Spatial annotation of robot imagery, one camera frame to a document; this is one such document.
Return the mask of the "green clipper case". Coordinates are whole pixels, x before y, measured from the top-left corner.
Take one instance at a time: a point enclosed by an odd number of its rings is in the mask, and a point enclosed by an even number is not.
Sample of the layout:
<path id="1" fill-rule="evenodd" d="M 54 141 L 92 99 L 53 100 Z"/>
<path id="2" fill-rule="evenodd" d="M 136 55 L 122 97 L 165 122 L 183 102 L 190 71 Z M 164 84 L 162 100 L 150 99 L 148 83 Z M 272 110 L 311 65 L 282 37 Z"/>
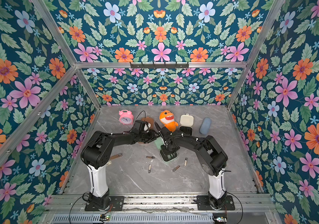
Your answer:
<path id="1" fill-rule="evenodd" d="M 155 146 L 159 150 L 160 156 L 163 159 L 164 162 L 170 162 L 178 157 L 178 154 L 176 152 L 167 154 L 167 151 L 164 147 L 164 141 L 162 138 L 158 137 L 155 141 Z"/>

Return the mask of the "brown clipper case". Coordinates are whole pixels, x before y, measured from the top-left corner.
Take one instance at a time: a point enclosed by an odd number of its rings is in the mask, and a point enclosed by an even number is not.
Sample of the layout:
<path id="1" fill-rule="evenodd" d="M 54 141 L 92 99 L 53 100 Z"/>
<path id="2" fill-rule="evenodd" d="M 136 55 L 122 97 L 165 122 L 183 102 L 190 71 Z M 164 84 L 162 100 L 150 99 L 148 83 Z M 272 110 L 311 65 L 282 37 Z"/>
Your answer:
<path id="1" fill-rule="evenodd" d="M 144 130 L 153 130 L 154 129 L 154 119 L 151 117 L 143 117 L 141 121 L 145 122 Z"/>

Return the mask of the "brown nail file tool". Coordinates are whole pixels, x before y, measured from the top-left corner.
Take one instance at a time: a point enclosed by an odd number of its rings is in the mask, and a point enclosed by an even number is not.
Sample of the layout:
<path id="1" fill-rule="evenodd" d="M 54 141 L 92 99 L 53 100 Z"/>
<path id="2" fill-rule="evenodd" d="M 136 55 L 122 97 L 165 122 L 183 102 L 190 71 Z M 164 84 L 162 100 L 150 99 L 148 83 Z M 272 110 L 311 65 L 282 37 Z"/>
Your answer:
<path id="1" fill-rule="evenodd" d="M 122 153 L 116 154 L 116 155 L 111 156 L 111 157 L 110 157 L 110 160 L 114 160 L 114 159 L 119 158 L 119 157 L 122 157 L 122 156 L 123 156 Z"/>

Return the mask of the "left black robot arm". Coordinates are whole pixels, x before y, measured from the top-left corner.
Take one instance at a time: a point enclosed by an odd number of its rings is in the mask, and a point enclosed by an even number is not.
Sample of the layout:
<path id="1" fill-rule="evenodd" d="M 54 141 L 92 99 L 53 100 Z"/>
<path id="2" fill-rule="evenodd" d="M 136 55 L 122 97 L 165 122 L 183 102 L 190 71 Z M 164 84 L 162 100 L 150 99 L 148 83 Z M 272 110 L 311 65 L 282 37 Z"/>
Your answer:
<path id="1" fill-rule="evenodd" d="M 147 144 L 159 137 L 154 130 L 104 133 L 96 131 L 81 152 L 81 160 L 87 166 L 91 189 L 86 199 L 85 211 L 105 211 L 111 206 L 110 191 L 106 180 L 106 164 L 116 146 Z"/>

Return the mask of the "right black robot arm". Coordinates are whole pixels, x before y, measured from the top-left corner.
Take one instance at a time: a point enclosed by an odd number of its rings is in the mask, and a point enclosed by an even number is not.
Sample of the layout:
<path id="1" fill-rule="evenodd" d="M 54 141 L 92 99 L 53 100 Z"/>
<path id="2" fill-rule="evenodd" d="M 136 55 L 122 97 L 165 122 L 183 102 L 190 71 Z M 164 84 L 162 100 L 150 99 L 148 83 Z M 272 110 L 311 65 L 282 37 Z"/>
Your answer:
<path id="1" fill-rule="evenodd" d="M 164 142 L 164 145 L 161 146 L 164 155 L 176 153 L 182 148 L 196 154 L 202 169 L 209 177 L 209 205 L 214 210 L 221 209 L 227 197 L 224 173 L 228 156 L 215 138 L 211 135 L 195 137 L 179 130 L 171 132 L 166 127 L 157 129 Z"/>

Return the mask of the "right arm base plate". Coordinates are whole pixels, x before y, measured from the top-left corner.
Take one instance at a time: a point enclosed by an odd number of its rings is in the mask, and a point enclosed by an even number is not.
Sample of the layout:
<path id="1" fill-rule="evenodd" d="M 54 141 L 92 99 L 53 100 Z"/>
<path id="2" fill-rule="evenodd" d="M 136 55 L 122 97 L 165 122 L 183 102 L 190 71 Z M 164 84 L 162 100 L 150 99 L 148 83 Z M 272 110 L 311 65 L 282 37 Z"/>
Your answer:
<path id="1" fill-rule="evenodd" d="M 226 196 L 226 198 L 224 196 L 220 199 L 215 199 L 209 195 L 198 195 L 193 201 L 197 204 L 199 211 L 234 211 L 235 204 L 232 196 Z"/>

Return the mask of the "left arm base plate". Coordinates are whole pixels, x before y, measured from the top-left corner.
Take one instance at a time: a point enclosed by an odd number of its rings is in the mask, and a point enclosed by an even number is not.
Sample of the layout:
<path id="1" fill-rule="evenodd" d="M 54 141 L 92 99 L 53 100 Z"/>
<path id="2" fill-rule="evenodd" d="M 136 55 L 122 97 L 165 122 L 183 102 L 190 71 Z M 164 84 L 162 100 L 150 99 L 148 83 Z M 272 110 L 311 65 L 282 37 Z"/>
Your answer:
<path id="1" fill-rule="evenodd" d="M 123 196 L 91 196 L 85 206 L 85 211 L 122 211 L 125 197 Z"/>

